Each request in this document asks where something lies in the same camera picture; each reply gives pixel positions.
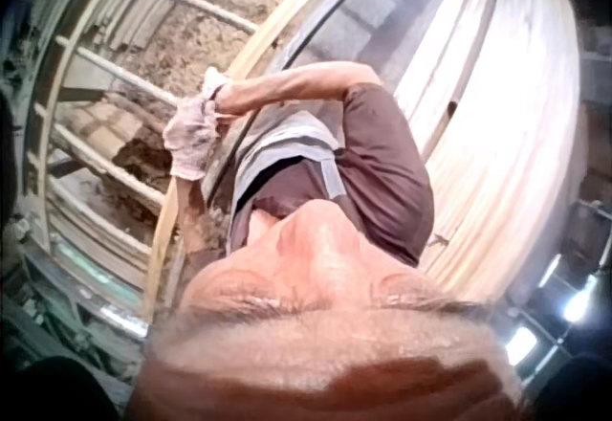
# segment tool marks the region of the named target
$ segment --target man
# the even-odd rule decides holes
[[[345,148],[307,112],[241,154],[227,256],[152,341],[132,419],[514,419],[520,391],[478,307],[416,267],[433,221],[425,166],[367,66],[225,81],[209,71],[164,132],[190,264],[218,114],[341,100]]]

